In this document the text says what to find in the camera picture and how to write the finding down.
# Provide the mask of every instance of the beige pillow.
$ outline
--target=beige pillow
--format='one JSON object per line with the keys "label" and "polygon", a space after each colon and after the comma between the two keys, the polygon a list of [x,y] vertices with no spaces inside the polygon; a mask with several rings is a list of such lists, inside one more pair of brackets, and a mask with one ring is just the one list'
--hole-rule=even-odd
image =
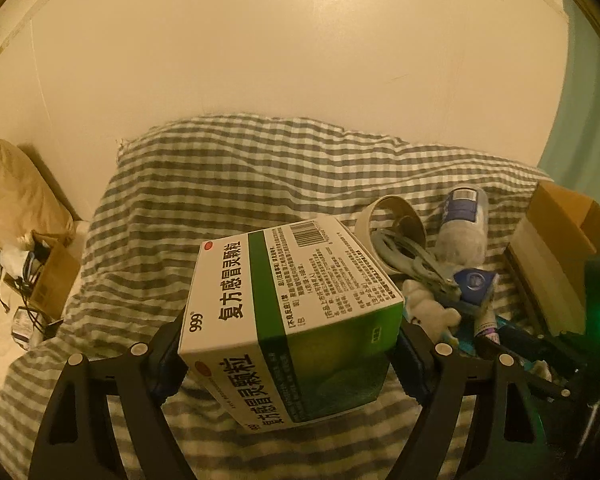
{"label": "beige pillow", "polygon": [[72,238],[74,221],[29,157],[0,139],[0,249],[30,231]]}

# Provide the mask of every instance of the tape roll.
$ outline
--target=tape roll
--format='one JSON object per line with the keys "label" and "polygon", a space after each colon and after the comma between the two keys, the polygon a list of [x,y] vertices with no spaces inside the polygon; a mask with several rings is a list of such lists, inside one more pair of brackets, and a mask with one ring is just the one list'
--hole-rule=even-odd
{"label": "tape roll", "polygon": [[427,234],[424,225],[411,205],[398,195],[385,195],[367,206],[356,221],[354,234],[358,241],[373,256],[378,265],[388,275],[403,274],[400,270],[387,265],[371,243],[371,217],[376,209],[389,210],[394,214],[394,229],[400,234],[410,238],[421,247],[426,247]]}

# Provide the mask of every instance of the small cardboard box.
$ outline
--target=small cardboard box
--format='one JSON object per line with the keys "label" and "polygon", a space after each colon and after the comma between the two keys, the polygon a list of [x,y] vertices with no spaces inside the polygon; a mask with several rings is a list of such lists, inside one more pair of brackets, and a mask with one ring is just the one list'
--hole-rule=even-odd
{"label": "small cardboard box", "polygon": [[404,298],[338,219],[202,244],[178,352],[249,431],[376,399]]}
{"label": "small cardboard box", "polygon": [[[51,251],[30,297],[27,298],[27,303],[31,308],[47,314],[52,320],[58,320],[62,317],[62,310],[80,270],[80,263],[57,238],[35,232],[33,238],[37,242],[46,242]],[[7,280],[5,277],[4,282],[17,290],[13,279]]]}
{"label": "small cardboard box", "polygon": [[599,250],[600,206],[540,182],[505,251],[536,330],[584,333],[584,264]]}

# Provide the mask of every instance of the beige wall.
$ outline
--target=beige wall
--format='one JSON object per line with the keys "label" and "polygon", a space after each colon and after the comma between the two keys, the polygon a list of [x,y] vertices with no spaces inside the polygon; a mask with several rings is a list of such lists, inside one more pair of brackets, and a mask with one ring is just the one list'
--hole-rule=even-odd
{"label": "beige wall", "polygon": [[79,216],[119,139],[207,112],[312,116],[535,164],[564,77],[561,0],[13,0],[0,136]]}

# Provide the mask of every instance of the striped fabric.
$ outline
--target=striped fabric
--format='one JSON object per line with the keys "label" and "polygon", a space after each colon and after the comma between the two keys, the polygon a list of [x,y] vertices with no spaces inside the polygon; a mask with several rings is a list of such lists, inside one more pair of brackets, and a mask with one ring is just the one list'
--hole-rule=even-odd
{"label": "striped fabric", "polygon": [[[523,215],[539,170],[461,148],[414,145],[307,119],[207,116],[154,128],[120,149],[91,224],[83,285],[58,336],[11,365],[0,392],[0,460],[27,477],[46,403],[66,359],[120,354],[148,341],[180,311],[200,243],[210,238],[336,215],[356,215],[383,194],[400,194],[420,213],[433,242],[440,204],[455,184],[490,197],[488,269]],[[506,274],[499,313],[516,316]],[[441,472],[452,476],[471,417],[467,399]],[[122,409],[110,403],[129,478],[143,478]],[[164,414],[200,479],[384,478],[420,411],[391,370],[376,402],[322,423],[245,434],[187,377]]]}

